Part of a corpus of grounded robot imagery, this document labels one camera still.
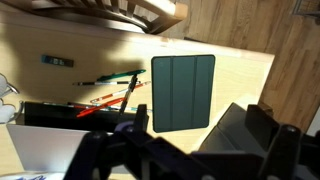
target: tablet case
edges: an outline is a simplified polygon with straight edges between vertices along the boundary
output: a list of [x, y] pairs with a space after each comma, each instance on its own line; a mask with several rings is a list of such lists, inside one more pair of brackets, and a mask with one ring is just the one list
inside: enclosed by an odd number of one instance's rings
[[209, 125], [215, 57], [152, 59], [153, 130], [167, 132]]

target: floor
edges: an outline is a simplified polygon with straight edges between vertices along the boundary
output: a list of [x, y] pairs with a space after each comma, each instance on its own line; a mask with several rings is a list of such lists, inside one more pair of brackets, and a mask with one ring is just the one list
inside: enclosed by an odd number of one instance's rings
[[162, 35], [275, 54], [261, 101], [307, 131], [320, 104], [320, 26], [295, 0], [179, 0], [189, 16]]

